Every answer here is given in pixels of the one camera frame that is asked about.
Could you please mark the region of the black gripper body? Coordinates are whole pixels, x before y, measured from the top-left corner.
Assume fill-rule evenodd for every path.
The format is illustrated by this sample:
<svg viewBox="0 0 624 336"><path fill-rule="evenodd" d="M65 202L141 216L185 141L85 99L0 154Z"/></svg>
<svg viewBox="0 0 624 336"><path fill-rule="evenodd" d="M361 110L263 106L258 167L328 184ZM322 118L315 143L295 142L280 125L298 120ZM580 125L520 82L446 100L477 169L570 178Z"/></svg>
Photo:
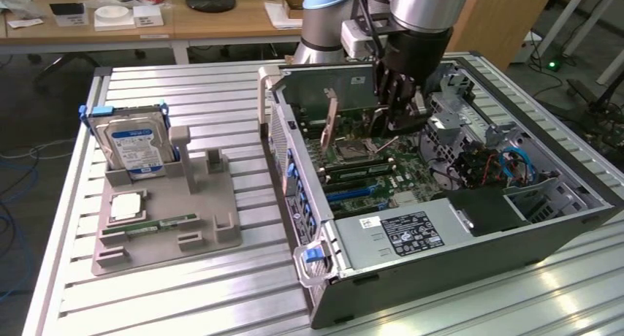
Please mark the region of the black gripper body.
<svg viewBox="0 0 624 336"><path fill-rule="evenodd" d="M405 75L415 84L423 84L439 65L451 35L453 27L437 33L402 31L389 34L377 73L381 76Z"/></svg>

